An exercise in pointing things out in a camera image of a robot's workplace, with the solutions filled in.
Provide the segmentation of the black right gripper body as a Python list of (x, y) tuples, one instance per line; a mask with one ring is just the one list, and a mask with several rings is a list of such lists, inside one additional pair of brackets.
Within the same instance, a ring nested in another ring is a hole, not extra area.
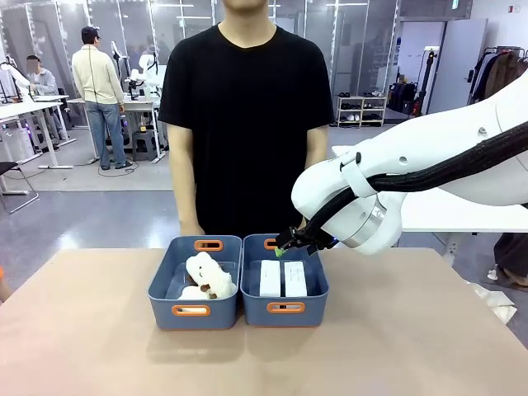
[(338, 240), (322, 229), (312, 230), (308, 225), (303, 228), (292, 228), (290, 248), (306, 248), (308, 254), (325, 249), (331, 249), (338, 244)]

